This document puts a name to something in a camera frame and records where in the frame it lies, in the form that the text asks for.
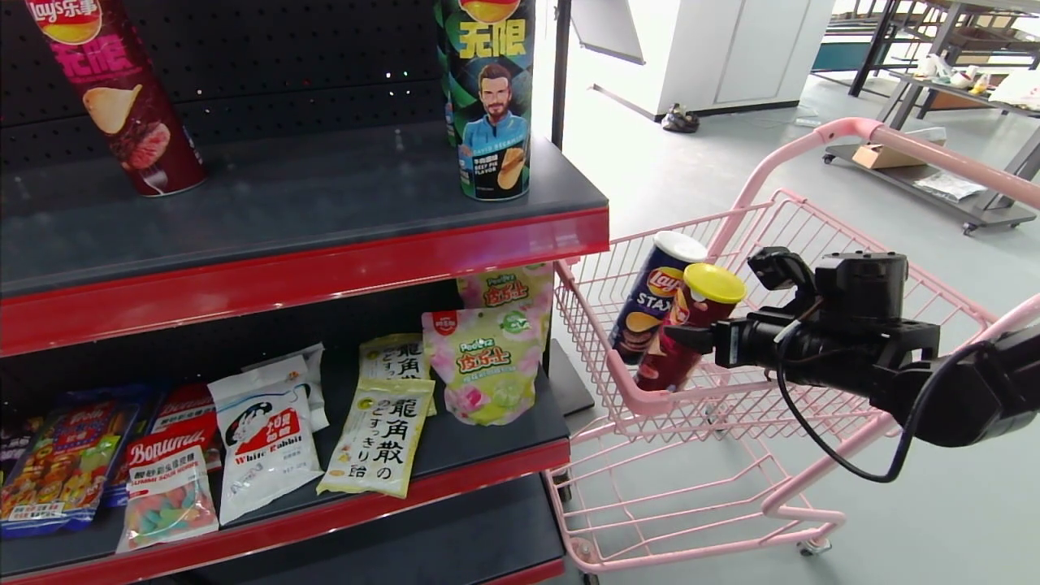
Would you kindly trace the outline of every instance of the yellow candy bag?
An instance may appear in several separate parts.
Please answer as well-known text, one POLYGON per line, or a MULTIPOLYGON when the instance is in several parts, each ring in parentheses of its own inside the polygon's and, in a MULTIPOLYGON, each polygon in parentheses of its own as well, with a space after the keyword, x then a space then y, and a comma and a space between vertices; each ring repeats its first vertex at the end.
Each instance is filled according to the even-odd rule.
POLYGON ((433 380, 362 379, 317 491, 408 495, 433 380))
MULTIPOLYGON (((430 360, 422 351, 422 333, 394 333, 365 341, 358 350, 360 378, 372 380, 430 380, 430 360)), ((426 416, 437 414, 430 401, 426 416)))

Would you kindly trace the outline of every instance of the floor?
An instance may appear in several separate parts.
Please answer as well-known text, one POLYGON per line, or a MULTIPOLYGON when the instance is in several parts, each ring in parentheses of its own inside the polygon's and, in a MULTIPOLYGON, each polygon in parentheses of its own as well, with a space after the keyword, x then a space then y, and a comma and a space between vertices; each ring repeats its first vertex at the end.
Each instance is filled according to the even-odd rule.
MULTIPOLYGON (((808 131, 790 124, 797 117, 873 118, 881 106, 880 98, 864 94, 854 99, 844 87, 810 77, 797 109, 704 118, 698 133, 679 135, 661 131, 598 93, 574 86, 573 80, 571 85, 564 152, 609 198, 614 238, 727 209, 763 156, 808 131)), ((1003 167, 1036 124, 991 111, 935 112, 925 122, 914 120, 908 129, 942 125, 951 148, 1003 167)), ((954 218, 840 162, 825 167, 818 154, 778 169, 759 197, 768 197, 779 186, 790 188, 888 248, 906 253, 911 261, 996 314, 1040 291, 1040 222, 1015 230, 980 230, 965 237, 954 218)), ((557 316, 554 331, 564 331, 558 325, 557 316)), ((573 342, 561 340, 574 357, 573 342)), ((579 427, 603 412, 597 407, 595 412, 575 416, 572 425, 579 427)), ((849 523, 833 535, 833 550, 817 558, 801 558, 794 546, 784 545, 609 571, 600 576, 600 582, 1033 583, 1035 568, 1028 559, 1040 542, 1036 513, 1040 467, 1023 463, 1036 460, 1038 440, 1040 425, 969 449, 915 443, 903 476, 889 485, 870 484, 840 470, 831 474, 807 495, 820 508, 846 512, 849 523)), ((729 439, 679 444, 623 465, 614 484, 625 498, 638 498, 728 477, 743 466, 734 462, 742 455, 735 444, 729 439)), ((768 444, 795 473, 821 455, 807 439, 776 439, 768 444)), ((887 466, 893 444, 879 441, 856 462, 880 472, 887 466)), ((638 442, 618 453, 641 453, 659 446, 638 442)), ((588 455, 590 449, 589 443, 574 446, 573 459, 588 455)), ((584 470, 594 466, 587 465, 584 470)), ((647 517, 738 500, 755 493, 760 483, 733 485, 731 492, 709 489, 697 498, 649 501, 632 512, 647 517)), ((602 477, 579 482, 579 486, 586 507, 616 501, 610 482, 602 477)), ((716 523, 721 514, 711 510, 647 523, 641 526, 643 538, 716 523)), ((624 519, 618 510, 605 509, 594 522, 624 519)), ((703 536, 661 539, 651 550, 682 551, 763 536, 769 531, 761 530, 754 523, 736 523, 704 531, 703 536)), ((605 553, 625 551, 640 541, 630 527, 596 534, 605 553)), ((644 555, 636 548, 619 558, 644 555)), ((571 568, 550 583, 580 582, 577 569, 571 568)))

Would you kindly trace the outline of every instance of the shopping cart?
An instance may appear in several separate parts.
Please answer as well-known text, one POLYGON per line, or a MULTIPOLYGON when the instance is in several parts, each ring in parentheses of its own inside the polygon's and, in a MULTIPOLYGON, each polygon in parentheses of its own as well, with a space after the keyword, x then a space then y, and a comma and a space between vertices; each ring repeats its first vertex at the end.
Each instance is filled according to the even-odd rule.
MULTIPOLYGON (((747 257, 763 246, 784 246, 810 262, 829 252, 885 250, 789 190, 779 189, 754 203, 777 166, 841 136, 887 145, 1040 207, 1040 187, 880 122, 850 118, 825 124, 768 156, 729 211, 661 228, 709 243, 709 261, 745 281, 748 294, 734 315, 785 302, 783 292, 765 289, 746 265, 747 257)), ((568 552, 587 583, 594 583, 596 574, 609 570, 780 544, 797 544, 807 556, 828 550, 827 536, 846 516, 813 508, 803 491, 835 463, 824 457, 797 475, 782 466, 771 439, 804 431, 768 373, 757 367, 724 370, 708 363, 709 358, 682 391, 644 392, 634 385, 632 370, 610 349, 606 333, 653 246, 655 231, 616 240, 608 252, 556 266, 556 306, 587 381, 606 411, 572 435, 572 462, 546 473, 556 486, 550 490, 552 505, 568 552), (688 468, 662 473, 655 465, 666 452, 708 439, 739 447, 728 446, 726 457, 712 465, 706 464, 710 455, 703 449, 688 468), (728 472, 690 485, 690 468, 709 466, 728 472), (646 480, 651 467, 652 484, 646 480)), ((941 325, 943 353, 1020 328, 1037 314, 1040 295, 997 320, 916 266, 906 283, 904 316, 941 325)), ((839 441, 842 456, 899 432, 891 416, 873 409, 866 399, 831 388, 789 389, 814 430, 839 441)))

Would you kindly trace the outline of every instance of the pringles can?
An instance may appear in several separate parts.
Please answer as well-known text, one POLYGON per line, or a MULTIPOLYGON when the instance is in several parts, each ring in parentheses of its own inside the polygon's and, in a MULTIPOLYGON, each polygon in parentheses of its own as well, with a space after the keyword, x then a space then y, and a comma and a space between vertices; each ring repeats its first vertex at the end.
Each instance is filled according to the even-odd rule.
POLYGON ((744 281, 726 269, 705 263, 686 266, 672 310, 640 361, 635 385, 647 391, 681 390, 702 356, 671 338, 665 328, 669 325, 710 327, 717 321, 728 319, 745 295, 744 281))
POLYGON ((703 262, 708 251, 700 241, 677 231, 660 231, 653 237, 653 250, 621 308, 610 330, 610 346, 629 365, 639 363, 643 353, 672 309, 672 299, 682 284, 682 271, 703 262))
POLYGON ((522 197, 530 182, 535 0, 444 6, 462 190, 480 201, 522 197))
POLYGON ((444 29, 446 1, 448 0, 434 0, 434 22, 437 24, 437 62, 441 66, 441 92, 444 94, 444 124, 447 126, 448 144, 456 147, 459 142, 454 133, 454 116, 451 113, 451 75, 448 70, 448 54, 451 51, 448 33, 444 29))
POLYGON ((120 0, 25 0, 54 58, 137 193, 170 195, 206 178, 120 0))

